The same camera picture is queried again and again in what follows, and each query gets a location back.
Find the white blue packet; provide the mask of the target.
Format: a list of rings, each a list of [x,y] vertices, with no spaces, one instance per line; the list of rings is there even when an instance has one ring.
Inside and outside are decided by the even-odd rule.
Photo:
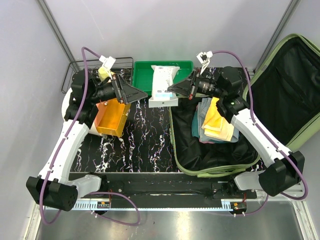
[[[179,71],[179,66],[151,65],[153,69],[151,98],[149,108],[178,106],[178,97],[168,90]]]

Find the yellow towel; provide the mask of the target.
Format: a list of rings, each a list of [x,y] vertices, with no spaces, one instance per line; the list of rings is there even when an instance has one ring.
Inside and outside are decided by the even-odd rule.
[[[217,107],[219,99],[217,97],[207,99],[204,109],[204,121],[201,125],[204,135],[212,139],[230,142],[233,138],[234,126],[220,115]]]

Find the green hard-shell suitcase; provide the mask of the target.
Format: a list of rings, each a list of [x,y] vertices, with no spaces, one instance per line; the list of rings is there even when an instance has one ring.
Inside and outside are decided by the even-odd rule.
[[[300,147],[320,129],[320,50],[290,34],[252,78],[236,67],[190,75],[168,87],[171,143],[180,171],[232,176],[272,192],[301,181]]]

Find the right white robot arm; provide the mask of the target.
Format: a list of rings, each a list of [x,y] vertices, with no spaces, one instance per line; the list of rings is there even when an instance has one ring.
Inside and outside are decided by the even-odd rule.
[[[239,95],[241,84],[238,70],[227,66],[216,80],[202,77],[194,70],[187,78],[167,89],[189,99],[196,94],[218,98],[219,114],[239,130],[262,159],[265,170],[243,172],[227,185],[230,197],[239,198],[246,190],[262,190],[272,197],[285,195],[287,189],[302,183],[304,193],[300,199],[304,199],[308,194],[308,185],[302,174],[305,157],[300,151],[293,152],[283,145],[263,126],[253,107]]]

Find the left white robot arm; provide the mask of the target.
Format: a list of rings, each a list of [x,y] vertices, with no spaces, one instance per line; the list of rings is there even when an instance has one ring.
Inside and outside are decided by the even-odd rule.
[[[30,176],[26,181],[26,188],[38,205],[66,212],[89,193],[97,198],[108,193],[107,177],[99,173],[90,172],[69,180],[76,153],[99,112],[97,105],[109,100],[127,105],[148,97],[120,74],[113,73],[100,81],[97,72],[85,69],[72,76],[69,93],[64,123],[54,150],[38,176]]]

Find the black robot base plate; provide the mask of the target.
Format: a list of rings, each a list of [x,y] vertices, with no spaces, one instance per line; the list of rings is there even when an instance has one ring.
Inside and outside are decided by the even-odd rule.
[[[107,189],[128,197],[141,195],[190,194],[213,199],[253,200],[252,190],[236,192],[228,190],[229,177],[196,177],[181,172],[106,172]]]

